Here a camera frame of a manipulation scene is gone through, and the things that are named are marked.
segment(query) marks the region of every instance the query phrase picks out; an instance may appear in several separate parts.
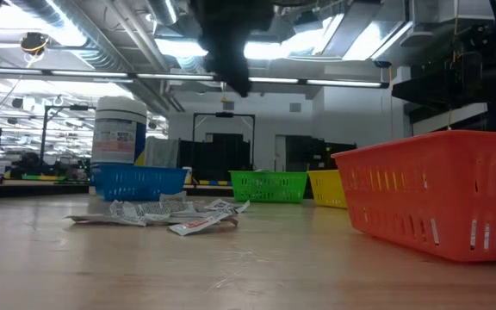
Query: ceiling vent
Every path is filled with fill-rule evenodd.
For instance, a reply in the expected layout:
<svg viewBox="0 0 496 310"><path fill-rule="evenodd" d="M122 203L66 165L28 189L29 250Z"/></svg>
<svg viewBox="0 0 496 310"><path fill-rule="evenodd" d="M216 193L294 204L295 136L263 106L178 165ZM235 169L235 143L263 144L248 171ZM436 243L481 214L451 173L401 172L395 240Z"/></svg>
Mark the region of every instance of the ceiling vent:
<svg viewBox="0 0 496 310"><path fill-rule="evenodd" d="M224 101L223 102L224 111L234 111L234 102Z"/></svg>
<svg viewBox="0 0 496 310"><path fill-rule="evenodd" d="M301 103L290 103L290 112L291 113L301 113Z"/></svg>

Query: wooden table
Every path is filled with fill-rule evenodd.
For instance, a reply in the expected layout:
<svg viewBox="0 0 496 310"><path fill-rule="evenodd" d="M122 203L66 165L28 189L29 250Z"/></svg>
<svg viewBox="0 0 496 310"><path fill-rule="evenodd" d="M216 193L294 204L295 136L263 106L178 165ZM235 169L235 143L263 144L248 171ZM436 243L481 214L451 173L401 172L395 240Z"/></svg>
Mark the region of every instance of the wooden table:
<svg viewBox="0 0 496 310"><path fill-rule="evenodd" d="M188 237L61 220L105 207L1 199L0 309L496 309L496 264L372 239L311 201L253 204L238 229Z"/></svg>

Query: label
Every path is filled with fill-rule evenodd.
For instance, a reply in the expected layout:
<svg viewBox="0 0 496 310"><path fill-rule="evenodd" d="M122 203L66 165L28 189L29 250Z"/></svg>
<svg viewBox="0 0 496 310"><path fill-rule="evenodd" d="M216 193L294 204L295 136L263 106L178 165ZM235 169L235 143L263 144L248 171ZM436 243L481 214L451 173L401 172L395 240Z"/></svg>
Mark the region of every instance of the label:
<svg viewBox="0 0 496 310"><path fill-rule="evenodd" d="M93 162L133 164L137 123L125 120L96 120L93 133Z"/></svg>

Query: green basket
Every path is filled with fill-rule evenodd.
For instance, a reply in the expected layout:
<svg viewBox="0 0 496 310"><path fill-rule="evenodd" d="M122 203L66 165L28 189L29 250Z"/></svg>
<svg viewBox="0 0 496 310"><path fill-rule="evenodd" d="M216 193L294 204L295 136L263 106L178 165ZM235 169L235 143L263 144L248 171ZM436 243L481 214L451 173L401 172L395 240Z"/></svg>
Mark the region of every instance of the green basket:
<svg viewBox="0 0 496 310"><path fill-rule="evenodd" d="M294 202L303 200L306 172L231 171L237 202Z"/></svg>

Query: white container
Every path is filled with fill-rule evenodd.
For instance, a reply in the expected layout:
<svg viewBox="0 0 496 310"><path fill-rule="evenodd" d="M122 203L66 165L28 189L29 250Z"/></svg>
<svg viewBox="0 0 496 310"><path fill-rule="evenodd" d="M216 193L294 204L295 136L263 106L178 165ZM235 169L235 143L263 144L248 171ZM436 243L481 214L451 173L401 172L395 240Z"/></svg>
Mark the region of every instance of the white container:
<svg viewBox="0 0 496 310"><path fill-rule="evenodd" d="M92 164L143 165L146 105L125 97L99 99L95 112Z"/></svg>

